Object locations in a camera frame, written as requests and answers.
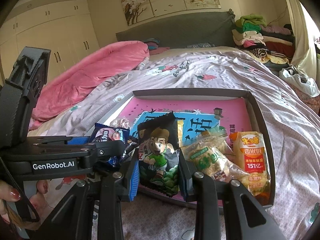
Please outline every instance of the pink blanket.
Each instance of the pink blanket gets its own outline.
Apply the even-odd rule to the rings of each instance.
[[[38,128],[42,122],[81,102],[107,78],[132,70],[148,56],[147,44],[121,41],[85,57],[43,88],[29,129]]]

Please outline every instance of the yellow snack package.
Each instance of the yellow snack package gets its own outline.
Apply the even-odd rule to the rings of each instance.
[[[263,135],[259,132],[236,132],[229,135],[236,155],[235,164],[249,175],[242,184],[257,198],[260,204],[268,204],[270,197],[270,172]]]

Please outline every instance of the fingernail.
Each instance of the fingernail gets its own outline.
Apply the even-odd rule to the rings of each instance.
[[[45,183],[45,184],[43,185],[43,188],[44,188],[45,194],[48,193],[48,184]]]
[[[12,188],[12,189],[10,190],[10,195],[11,195],[11,197],[12,197],[13,199],[15,199],[15,200],[19,200],[19,199],[21,198],[21,196],[20,196],[20,194],[19,194],[19,191],[16,190],[15,188]]]

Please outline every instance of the white wall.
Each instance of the white wall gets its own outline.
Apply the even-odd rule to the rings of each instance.
[[[165,18],[177,14],[193,13],[199,11],[228,11],[231,8],[239,19],[242,15],[251,13],[262,14],[267,23],[278,18],[286,7],[285,0],[220,0],[221,9],[197,9],[180,11],[159,17],[153,17],[140,23],[128,26],[123,13],[120,0],[88,0],[88,6],[92,18],[93,27],[100,47],[116,42],[116,33],[131,27],[143,24],[159,18]],[[279,24],[283,26],[290,23],[289,14],[281,19]]]

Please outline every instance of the pile of clothes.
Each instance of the pile of clothes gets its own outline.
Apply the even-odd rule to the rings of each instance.
[[[290,24],[267,25],[262,15],[241,16],[232,30],[235,44],[279,76],[289,67],[295,52],[295,38]]]

